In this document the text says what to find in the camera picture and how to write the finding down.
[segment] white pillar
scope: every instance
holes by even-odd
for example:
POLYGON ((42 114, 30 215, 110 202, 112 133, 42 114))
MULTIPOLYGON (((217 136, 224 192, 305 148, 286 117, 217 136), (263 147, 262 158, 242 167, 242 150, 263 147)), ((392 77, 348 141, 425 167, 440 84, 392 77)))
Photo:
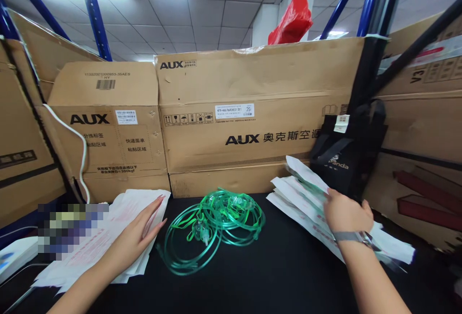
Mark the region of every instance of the white pillar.
MULTIPOLYGON (((262 4, 252 28, 252 47, 268 45, 268 35, 278 26, 292 0, 282 0, 279 5, 262 4)), ((314 0, 308 0, 311 11, 314 0)), ((300 41, 308 40, 308 32, 300 41)))

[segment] red plastic bag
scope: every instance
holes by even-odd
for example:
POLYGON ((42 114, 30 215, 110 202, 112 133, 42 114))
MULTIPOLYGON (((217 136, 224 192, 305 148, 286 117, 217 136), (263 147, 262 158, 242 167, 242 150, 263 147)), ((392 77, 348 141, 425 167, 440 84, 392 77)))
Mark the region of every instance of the red plastic bag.
POLYGON ((268 36, 268 45, 299 42, 313 25, 307 0, 292 0, 279 25, 268 36))

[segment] cardboard box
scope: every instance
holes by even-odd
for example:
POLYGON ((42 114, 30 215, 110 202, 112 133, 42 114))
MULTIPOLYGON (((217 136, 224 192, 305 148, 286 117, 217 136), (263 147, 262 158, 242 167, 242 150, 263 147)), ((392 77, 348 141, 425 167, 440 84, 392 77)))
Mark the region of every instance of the cardboard box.
POLYGON ((37 120, 0 46, 0 181, 53 164, 37 120))
MULTIPOLYGON (((170 191, 168 175, 146 177, 84 178, 92 203, 112 202, 127 189, 164 189, 170 191)), ((77 180, 80 192, 85 197, 82 184, 77 180)))
POLYGON ((6 187, 0 187, 0 228, 49 203, 66 192, 58 169, 47 171, 6 187))
MULTIPOLYGON (((167 173, 153 63, 68 63, 56 78, 49 106, 85 137, 85 178, 167 173)), ((38 108, 69 178, 79 177, 82 140, 38 108)))
POLYGON ((156 56, 168 172, 307 159, 324 116, 347 110, 363 43, 156 56))
POLYGON ((285 162, 212 171, 171 174, 174 198, 203 197, 219 187, 237 193, 271 192, 274 177, 287 177, 285 162))
MULTIPOLYGON (((387 67, 437 16, 390 35, 387 67)), ((384 148, 462 162, 462 17, 379 94, 389 125, 384 148)))
POLYGON ((381 153, 363 198, 443 251, 462 245, 461 171, 381 153))
POLYGON ((8 40, 17 69, 22 73, 34 106, 48 101, 55 78, 69 62, 104 61, 94 53, 9 10, 21 41, 8 40), (36 76, 40 91, 37 88, 36 76))

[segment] ceiling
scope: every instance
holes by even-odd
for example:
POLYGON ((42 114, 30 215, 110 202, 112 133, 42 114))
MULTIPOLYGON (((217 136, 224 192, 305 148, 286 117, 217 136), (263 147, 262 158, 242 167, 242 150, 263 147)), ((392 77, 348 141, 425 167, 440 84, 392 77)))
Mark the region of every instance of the ceiling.
MULTIPOLYGON (((75 43, 96 51, 84 0, 43 0, 75 43)), ((252 22, 262 3, 281 0, 98 0, 114 60, 151 61, 154 54, 250 46, 252 22)), ((392 30, 443 11, 455 0, 400 0, 392 30)), ((43 26, 28 0, 8 6, 43 26)), ((334 30, 354 36, 364 0, 349 0, 334 30)), ((338 0, 314 0, 308 39, 321 34, 338 0)))

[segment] ceiling light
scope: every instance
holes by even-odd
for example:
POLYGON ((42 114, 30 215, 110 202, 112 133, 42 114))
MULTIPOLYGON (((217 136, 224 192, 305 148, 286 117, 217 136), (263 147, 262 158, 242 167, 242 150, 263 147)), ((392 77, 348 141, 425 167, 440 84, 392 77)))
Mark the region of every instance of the ceiling light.
MULTIPOLYGON (((327 36, 326 40, 335 39, 335 38, 341 38, 342 36, 345 36, 346 34, 348 34, 348 32, 341 32, 341 31, 333 30, 333 31, 329 32, 329 35, 327 36)), ((320 38, 321 38, 321 35, 319 35, 313 41, 319 40, 320 38)))

